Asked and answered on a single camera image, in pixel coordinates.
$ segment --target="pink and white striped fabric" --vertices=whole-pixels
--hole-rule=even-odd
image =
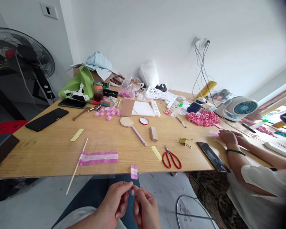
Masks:
[[[119,153],[118,152],[96,152],[86,153],[82,152],[79,158],[79,165],[92,165],[92,164],[105,164],[105,163],[118,163]]]
[[[138,166],[137,165],[131,165],[130,178],[135,179],[135,180],[138,179]]]

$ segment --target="green bracelet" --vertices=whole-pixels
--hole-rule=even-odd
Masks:
[[[240,154],[243,154],[244,156],[246,156],[245,153],[243,153],[242,151],[236,150],[236,149],[227,149],[227,152],[228,151],[237,152],[237,153],[240,153]]]

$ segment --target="electric fan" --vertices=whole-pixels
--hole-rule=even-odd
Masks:
[[[49,104],[53,103],[55,94],[47,78],[54,73],[55,63],[48,50],[34,38],[17,30],[0,28],[0,66],[20,73],[25,86],[24,78],[35,80],[32,95]],[[39,88],[46,99],[39,96]]]
[[[254,112],[257,109],[257,106],[258,104],[255,100],[243,96],[237,96],[227,100],[214,112],[225,119],[237,122],[248,114]]]

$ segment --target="black smartphone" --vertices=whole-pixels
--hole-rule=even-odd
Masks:
[[[77,109],[84,109],[87,106],[86,102],[81,102],[77,100],[65,99],[62,100],[59,104],[60,107],[70,107]]]
[[[222,160],[214,153],[214,151],[211,149],[209,144],[205,142],[197,142],[197,145],[202,149],[204,154],[208,157],[209,161],[213,164],[215,169],[218,172],[230,172],[228,167],[222,162]]]
[[[68,114],[69,111],[57,108],[25,125],[26,128],[29,128],[34,131],[41,131],[47,126],[51,125],[61,117],[64,117]]]

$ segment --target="small round mirror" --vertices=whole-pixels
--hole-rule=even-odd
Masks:
[[[140,118],[139,119],[140,123],[142,123],[143,125],[147,125],[149,123],[147,118]]]

